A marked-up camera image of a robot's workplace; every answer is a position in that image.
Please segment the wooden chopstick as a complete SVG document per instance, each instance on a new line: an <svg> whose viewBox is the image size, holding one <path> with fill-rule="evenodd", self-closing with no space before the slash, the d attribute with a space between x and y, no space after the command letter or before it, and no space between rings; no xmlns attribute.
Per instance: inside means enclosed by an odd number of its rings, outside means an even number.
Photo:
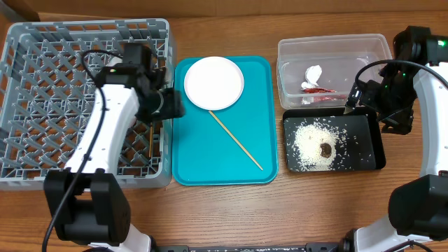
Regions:
<svg viewBox="0 0 448 252"><path fill-rule="evenodd" d="M148 156L150 158L153 156L153 133L154 133L153 124L150 124L149 138L148 138L148 142L149 142Z"/></svg>
<svg viewBox="0 0 448 252"><path fill-rule="evenodd" d="M213 117L213 119L227 132L227 134L233 139L233 141L245 152L245 154L251 159L251 161L261 170L263 171L262 166L258 163L258 161L250 154L247 149L241 144L241 142L234 136L233 133L221 122L221 120L216 116L213 111L208 111L209 114Z"/></svg>

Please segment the large white plate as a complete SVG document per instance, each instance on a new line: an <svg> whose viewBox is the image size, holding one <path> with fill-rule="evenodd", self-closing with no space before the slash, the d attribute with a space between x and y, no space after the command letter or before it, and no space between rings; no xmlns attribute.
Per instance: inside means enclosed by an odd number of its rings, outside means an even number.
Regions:
<svg viewBox="0 0 448 252"><path fill-rule="evenodd" d="M197 107L219 111L233 105L244 91L241 69L224 57L205 57L187 70L184 78L187 98Z"/></svg>

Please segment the red snack wrapper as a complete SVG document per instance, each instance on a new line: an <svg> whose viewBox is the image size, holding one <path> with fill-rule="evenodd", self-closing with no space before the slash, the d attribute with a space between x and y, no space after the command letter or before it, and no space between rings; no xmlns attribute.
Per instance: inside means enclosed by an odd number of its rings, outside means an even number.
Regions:
<svg viewBox="0 0 448 252"><path fill-rule="evenodd" d="M337 100L337 95L330 95L335 90L329 90L322 87L311 87L303 90L305 94L318 94L318 96L306 96L302 98L302 105L312 104L317 102L326 102Z"/></svg>

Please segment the rice and food scraps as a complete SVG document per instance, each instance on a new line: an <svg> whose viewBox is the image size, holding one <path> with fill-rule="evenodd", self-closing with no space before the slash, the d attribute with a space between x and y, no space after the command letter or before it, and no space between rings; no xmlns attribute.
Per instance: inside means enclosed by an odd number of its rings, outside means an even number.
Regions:
<svg viewBox="0 0 448 252"><path fill-rule="evenodd" d="M348 132L330 120L287 119L286 161L292 172L333 172L350 168Z"/></svg>

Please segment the grey bowl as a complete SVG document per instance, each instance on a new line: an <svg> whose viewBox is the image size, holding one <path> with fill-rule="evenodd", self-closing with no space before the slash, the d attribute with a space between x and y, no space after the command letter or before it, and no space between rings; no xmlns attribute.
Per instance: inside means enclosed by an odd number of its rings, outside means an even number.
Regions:
<svg viewBox="0 0 448 252"><path fill-rule="evenodd" d="M114 67L116 64L122 63L123 60L119 57L112 57L107 63L107 67Z"/></svg>

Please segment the white tissue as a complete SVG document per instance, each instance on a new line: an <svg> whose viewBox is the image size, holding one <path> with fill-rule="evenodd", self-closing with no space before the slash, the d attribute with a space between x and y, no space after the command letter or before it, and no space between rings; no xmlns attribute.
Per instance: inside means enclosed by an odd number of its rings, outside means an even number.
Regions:
<svg viewBox="0 0 448 252"><path fill-rule="evenodd" d="M320 65L314 65L309 67L305 71L305 81L302 82L301 88L303 90L310 89L310 88L317 88L319 86L318 80L321 77L322 74L322 68Z"/></svg>

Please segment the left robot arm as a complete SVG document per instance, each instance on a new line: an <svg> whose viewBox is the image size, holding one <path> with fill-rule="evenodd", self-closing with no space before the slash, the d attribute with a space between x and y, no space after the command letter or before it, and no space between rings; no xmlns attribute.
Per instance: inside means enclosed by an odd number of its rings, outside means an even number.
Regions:
<svg viewBox="0 0 448 252"><path fill-rule="evenodd" d="M179 91L165 87L164 67L140 43L112 52L112 65L87 75L95 90L94 108L73 155L63 170L49 171L43 190L52 219L42 251L52 232L89 251L152 251L153 239L131 223L131 209L116 180L127 130L135 120L146 124L180 118L185 109Z"/></svg>

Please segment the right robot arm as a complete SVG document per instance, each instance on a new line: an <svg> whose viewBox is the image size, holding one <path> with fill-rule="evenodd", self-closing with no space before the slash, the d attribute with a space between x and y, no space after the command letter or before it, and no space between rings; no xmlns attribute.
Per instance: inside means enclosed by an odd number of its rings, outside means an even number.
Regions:
<svg viewBox="0 0 448 252"><path fill-rule="evenodd" d="M419 178L396 188L388 213L352 230L339 251L403 251L447 239L447 37L408 26L393 39L394 59L369 63L356 74L345 113L364 106L383 132L408 134L419 102L423 159Z"/></svg>

